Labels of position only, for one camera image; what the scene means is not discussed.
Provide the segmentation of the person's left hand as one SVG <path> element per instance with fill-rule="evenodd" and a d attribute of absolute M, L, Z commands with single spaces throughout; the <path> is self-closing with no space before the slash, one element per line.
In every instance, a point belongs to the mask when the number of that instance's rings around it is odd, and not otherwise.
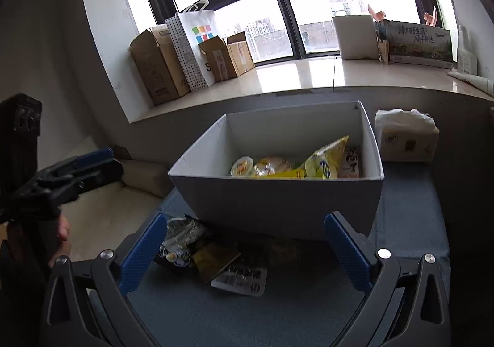
<path fill-rule="evenodd" d="M 70 224 L 69 220 L 64 214 L 60 214 L 58 219 L 58 232 L 57 232 L 57 250 L 53 253 L 51 259 L 48 261 L 48 265 L 53 268 L 55 261 L 60 256 L 70 256 L 71 241 L 69 240 Z"/>

